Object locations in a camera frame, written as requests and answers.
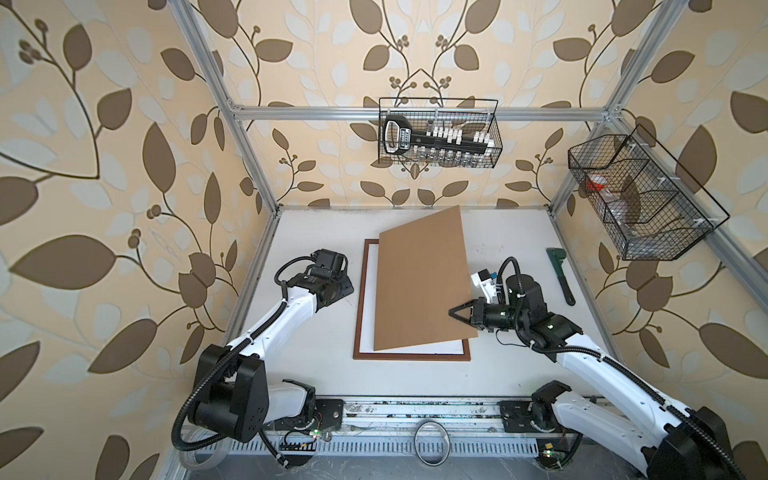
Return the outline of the brown cardboard backing board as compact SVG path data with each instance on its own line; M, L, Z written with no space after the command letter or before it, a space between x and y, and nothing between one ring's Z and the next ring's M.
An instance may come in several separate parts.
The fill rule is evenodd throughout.
M378 238L373 349L462 342L477 330L449 315L472 299L461 210L451 207Z

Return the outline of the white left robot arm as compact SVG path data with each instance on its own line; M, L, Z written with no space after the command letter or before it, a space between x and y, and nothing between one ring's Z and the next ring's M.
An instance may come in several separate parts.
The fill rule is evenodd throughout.
M291 379L271 384L267 361L319 310L354 292L348 260L319 249L286 262L274 282L281 297L262 318L228 344L211 345L200 355L193 389L171 429L176 450L265 438L264 427L273 422L293 430L320 423L316 389Z

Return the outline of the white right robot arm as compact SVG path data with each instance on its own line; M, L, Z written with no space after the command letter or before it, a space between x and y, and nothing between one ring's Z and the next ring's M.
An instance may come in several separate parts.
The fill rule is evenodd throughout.
M575 431L630 463L648 479L742 479L724 421L651 386L603 351L568 318L551 312L529 275L501 284L483 270L472 277L480 298L449 309L455 320L491 333L513 332L520 346L576 374L610 404L606 409L552 380L531 396L516 422L542 433Z

